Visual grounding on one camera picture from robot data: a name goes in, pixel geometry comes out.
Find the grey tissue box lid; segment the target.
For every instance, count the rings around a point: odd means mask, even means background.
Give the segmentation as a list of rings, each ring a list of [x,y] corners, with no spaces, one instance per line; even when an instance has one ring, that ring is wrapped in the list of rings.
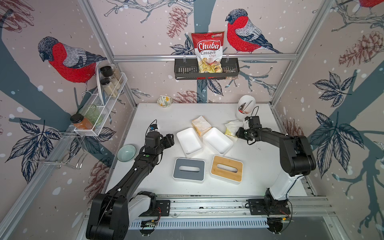
[[[205,180],[205,167],[204,160],[177,158],[173,178],[176,181],[202,183]]]

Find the bamboo tissue box lid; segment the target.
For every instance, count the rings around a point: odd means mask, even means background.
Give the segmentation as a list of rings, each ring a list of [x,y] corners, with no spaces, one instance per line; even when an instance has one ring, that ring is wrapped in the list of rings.
[[[243,180],[244,164],[240,161],[215,155],[213,157],[211,176],[221,181],[240,184]]]

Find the floral ceramic bowl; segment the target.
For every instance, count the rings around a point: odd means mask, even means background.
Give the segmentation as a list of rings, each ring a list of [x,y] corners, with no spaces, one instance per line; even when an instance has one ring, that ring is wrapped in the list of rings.
[[[157,104],[162,108],[167,108],[173,103],[173,99],[169,96],[160,96],[157,100]]]

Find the pale green bowl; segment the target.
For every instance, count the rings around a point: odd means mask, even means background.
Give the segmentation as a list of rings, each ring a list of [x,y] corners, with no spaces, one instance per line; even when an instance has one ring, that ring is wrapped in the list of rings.
[[[117,154],[117,158],[120,162],[129,162],[136,155],[136,148],[133,145],[124,145],[122,146]]]

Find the green glass cup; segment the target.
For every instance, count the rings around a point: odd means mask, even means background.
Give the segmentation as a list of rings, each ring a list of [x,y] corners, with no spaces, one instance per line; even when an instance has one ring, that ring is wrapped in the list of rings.
[[[87,118],[94,126],[100,125],[104,119],[100,109],[94,104],[82,107],[79,113]]]

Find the spice jar black lid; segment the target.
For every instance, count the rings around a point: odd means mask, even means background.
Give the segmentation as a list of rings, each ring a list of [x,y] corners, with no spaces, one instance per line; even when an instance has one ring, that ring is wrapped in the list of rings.
[[[121,88],[121,84],[119,82],[119,77],[116,77],[113,68],[111,66],[104,66],[100,68],[101,74],[108,78],[111,83],[116,87],[116,90],[119,90]]]
[[[111,98],[118,97],[118,92],[116,90],[116,87],[113,85],[110,79],[103,78],[100,80],[100,84],[108,96],[110,96]]]

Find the orange jar black lid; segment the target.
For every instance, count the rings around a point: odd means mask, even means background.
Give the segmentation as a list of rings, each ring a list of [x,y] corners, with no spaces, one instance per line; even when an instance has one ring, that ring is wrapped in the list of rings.
[[[70,117],[72,124],[80,130],[91,130],[94,125],[83,115],[77,113]]]

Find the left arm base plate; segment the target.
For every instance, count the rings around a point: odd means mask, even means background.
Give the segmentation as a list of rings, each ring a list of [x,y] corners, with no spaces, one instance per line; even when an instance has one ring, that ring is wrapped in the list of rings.
[[[171,201],[161,200],[156,201],[153,207],[150,207],[148,211],[142,213],[140,217],[168,217],[170,215]]]

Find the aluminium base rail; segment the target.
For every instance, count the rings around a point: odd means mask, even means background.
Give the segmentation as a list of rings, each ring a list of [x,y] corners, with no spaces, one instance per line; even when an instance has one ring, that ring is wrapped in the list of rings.
[[[165,218],[251,218],[248,199],[255,196],[187,196],[158,195],[157,201],[171,201],[170,215]],[[261,215],[266,218],[334,217],[336,212],[326,197],[293,197],[288,202],[291,215]]]

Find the black wall basket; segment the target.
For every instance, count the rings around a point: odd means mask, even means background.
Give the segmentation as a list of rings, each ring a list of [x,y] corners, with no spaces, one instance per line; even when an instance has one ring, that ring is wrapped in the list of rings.
[[[199,73],[197,59],[175,59],[174,73],[177,80],[224,80],[237,77],[240,72],[237,58],[221,60],[222,73]]]

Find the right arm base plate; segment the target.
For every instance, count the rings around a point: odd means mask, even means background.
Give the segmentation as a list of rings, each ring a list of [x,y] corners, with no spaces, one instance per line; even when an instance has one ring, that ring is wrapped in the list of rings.
[[[291,208],[287,200],[271,200],[266,203],[264,199],[248,199],[247,204],[252,216],[291,215]]]

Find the aluminium horizontal frame bar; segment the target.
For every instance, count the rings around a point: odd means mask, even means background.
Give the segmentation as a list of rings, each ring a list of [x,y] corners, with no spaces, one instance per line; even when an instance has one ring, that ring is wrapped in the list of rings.
[[[114,56],[115,63],[129,62],[169,62],[175,59],[195,59],[196,55],[120,55]],[[237,58],[241,61],[294,61],[298,54],[224,54],[223,59]]]

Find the aluminium frame post left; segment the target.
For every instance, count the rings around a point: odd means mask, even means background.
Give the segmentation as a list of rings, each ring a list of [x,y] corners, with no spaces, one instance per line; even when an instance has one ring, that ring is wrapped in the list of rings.
[[[98,40],[99,44],[102,46],[102,50],[107,57],[107,60],[110,64],[114,64],[118,67],[118,70],[121,68],[118,66],[118,64],[114,60],[114,54],[112,51],[112,47],[109,44],[106,34],[104,33],[101,24],[98,21],[98,18],[91,6],[91,1],[89,0],[79,0],[79,4],[96,36],[96,39]]]

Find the aluminium frame post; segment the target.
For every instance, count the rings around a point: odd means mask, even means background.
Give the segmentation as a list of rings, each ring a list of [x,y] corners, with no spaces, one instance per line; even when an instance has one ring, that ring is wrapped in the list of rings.
[[[106,34],[104,33],[101,24],[98,21],[98,18],[91,6],[91,1],[89,0],[79,0],[79,4],[96,36],[96,39],[98,40],[99,44],[102,46],[102,50],[107,57],[107,60],[110,64],[114,64],[118,67],[118,70],[121,68],[118,66],[118,64],[114,60],[114,54],[112,51],[112,47],[109,44]]]
[[[304,59],[305,54],[307,53],[310,45],[315,39],[317,33],[319,32],[323,22],[326,20],[330,9],[332,8],[335,1],[325,0],[322,1],[320,7],[315,11],[314,19],[312,20],[308,30],[306,31],[302,42],[299,44],[299,47],[296,51],[297,57],[295,60],[291,61],[287,71],[283,75],[281,82],[279,83],[277,90],[275,91],[271,99],[271,107],[275,108],[278,104],[280,98],[282,97],[285,89],[287,88],[289,82],[293,78],[296,70],[298,69],[300,63]]]

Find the aluminium frame post right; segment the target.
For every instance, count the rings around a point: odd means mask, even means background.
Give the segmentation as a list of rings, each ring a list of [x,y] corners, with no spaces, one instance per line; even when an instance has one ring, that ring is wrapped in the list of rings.
[[[275,91],[271,99],[271,107],[275,108],[278,104],[280,98],[282,97],[285,89],[287,88],[289,82],[293,78],[296,70],[298,69],[300,63],[304,59],[305,54],[307,53],[310,45],[315,39],[317,33],[319,32],[323,22],[326,20],[330,9],[332,8],[335,1],[325,0],[322,1],[320,7],[315,11],[314,19],[312,20],[308,30],[306,31],[302,42],[299,44],[299,47],[296,51],[297,57],[295,60],[291,61],[287,71],[283,75],[281,82],[279,83],[277,90]]]

